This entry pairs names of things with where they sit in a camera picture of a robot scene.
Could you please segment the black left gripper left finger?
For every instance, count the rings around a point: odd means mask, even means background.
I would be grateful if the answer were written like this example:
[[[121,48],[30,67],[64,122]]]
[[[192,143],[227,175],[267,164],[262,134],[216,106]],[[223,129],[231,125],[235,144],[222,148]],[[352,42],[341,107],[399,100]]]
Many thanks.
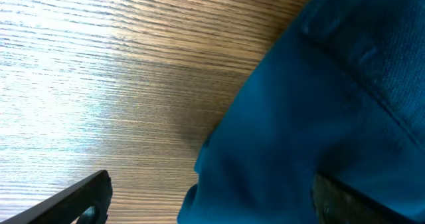
[[[105,224],[112,194],[112,180],[100,170],[3,224]]]

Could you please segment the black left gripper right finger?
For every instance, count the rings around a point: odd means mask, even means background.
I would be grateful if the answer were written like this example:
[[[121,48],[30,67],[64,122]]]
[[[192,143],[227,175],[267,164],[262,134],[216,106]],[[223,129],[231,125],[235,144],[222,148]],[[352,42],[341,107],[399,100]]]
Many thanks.
[[[320,224],[415,224],[348,185],[318,173],[311,194]]]

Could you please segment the blue polo shirt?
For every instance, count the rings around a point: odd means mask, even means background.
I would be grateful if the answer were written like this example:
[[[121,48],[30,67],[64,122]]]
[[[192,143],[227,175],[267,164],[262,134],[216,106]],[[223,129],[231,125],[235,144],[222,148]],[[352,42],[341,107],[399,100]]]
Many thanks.
[[[316,223],[322,171],[424,221],[424,0],[310,0],[200,149],[178,223]]]

